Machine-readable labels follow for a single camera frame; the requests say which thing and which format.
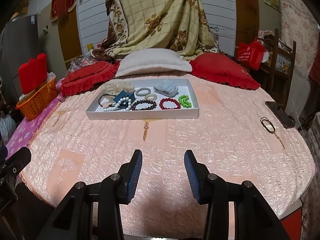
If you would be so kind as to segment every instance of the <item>gray refrigerator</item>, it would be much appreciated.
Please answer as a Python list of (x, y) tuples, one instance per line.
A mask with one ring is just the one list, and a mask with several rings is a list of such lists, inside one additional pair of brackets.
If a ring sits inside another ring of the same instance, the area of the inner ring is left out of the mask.
[(1, 91), (9, 104), (22, 95), (18, 69), (40, 54), (37, 15), (19, 15), (8, 22), (0, 36)]

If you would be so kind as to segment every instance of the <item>purple cloth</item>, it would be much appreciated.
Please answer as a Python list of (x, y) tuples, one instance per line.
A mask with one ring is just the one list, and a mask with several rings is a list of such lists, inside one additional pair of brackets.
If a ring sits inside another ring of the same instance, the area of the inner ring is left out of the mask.
[[(61, 80), (56, 84), (57, 89), (61, 86)], [(51, 103), (39, 114), (35, 119), (28, 121), (26, 118), (22, 120), (17, 129), (11, 136), (8, 144), (6, 145), (8, 149), (8, 157), (10, 158), (16, 151), (21, 147), (27, 146), (28, 142), (31, 140), (34, 132), (40, 128), (44, 119), (51, 113), (55, 106), (62, 100), (62, 94), (60, 93)]]

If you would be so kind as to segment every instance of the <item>plastic basket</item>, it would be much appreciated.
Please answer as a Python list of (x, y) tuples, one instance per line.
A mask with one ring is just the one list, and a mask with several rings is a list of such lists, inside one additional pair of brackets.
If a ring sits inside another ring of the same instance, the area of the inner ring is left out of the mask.
[(20, 100), (16, 109), (20, 109), (27, 120), (35, 119), (47, 105), (57, 97), (56, 79), (50, 80), (39, 90)]

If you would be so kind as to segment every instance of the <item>wooden chair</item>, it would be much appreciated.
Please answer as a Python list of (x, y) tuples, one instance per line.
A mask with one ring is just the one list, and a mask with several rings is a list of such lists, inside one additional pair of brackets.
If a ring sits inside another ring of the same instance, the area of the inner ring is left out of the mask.
[[(265, 64), (261, 63), (260, 68), (257, 72), (264, 73), (263, 81), (262, 81), (262, 88), (276, 101), (276, 103), (283, 109), (286, 108), (289, 92), (290, 92), (290, 85), (292, 80), (292, 74), (293, 74), (293, 68), (294, 68), (294, 61), (296, 57), (296, 42), (293, 42), (293, 48), (291, 53), (279, 48), (279, 30), (275, 29), (275, 36), (274, 39), (260, 39), (259, 40), (264, 42), (264, 46), (266, 49), (272, 53), (271, 57), (271, 64)], [(287, 58), (290, 61), (290, 67), (287, 71), (287, 73), (282, 72), (280, 70), (276, 69), (276, 62), (277, 62), (277, 55), (281, 54), (285, 58)], [(275, 92), (275, 80), (284, 82), (283, 88), (280, 88), (281, 91)]]

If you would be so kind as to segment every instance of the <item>white tray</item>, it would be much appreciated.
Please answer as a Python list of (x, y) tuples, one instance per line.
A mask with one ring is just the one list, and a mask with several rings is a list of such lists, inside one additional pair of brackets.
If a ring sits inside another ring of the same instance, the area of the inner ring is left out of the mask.
[[(164, 79), (144, 79), (144, 80), (126, 80), (130, 82), (135, 90), (139, 88), (147, 87), (150, 88), (151, 94), (154, 94), (153, 86), (163, 81)], [(99, 97), (103, 95), (103, 91), (93, 100), (91, 105), (88, 107), (86, 113), (89, 120), (126, 120), (126, 119), (196, 119), (199, 116), (199, 105), (196, 94), (192, 88), (192, 85), (188, 79), (170, 79), (178, 87), (178, 94), (174, 97), (178, 101), (179, 96), (188, 95), (189, 101), (192, 104), (191, 108), (184, 108), (181, 106), (181, 109), (167, 109), (162, 110), (159, 106), (160, 100), (162, 98), (167, 98), (166, 96), (155, 93), (158, 98), (156, 100), (157, 107), (153, 110), (143, 110), (143, 111), (112, 111), (104, 112), (102, 107), (99, 105)], [(138, 97), (134, 94), (136, 100), (142, 100), (144, 97)], [(166, 107), (175, 107), (175, 104), (172, 102), (165, 102)], [(149, 104), (141, 104), (138, 108), (143, 108), (150, 106)]]

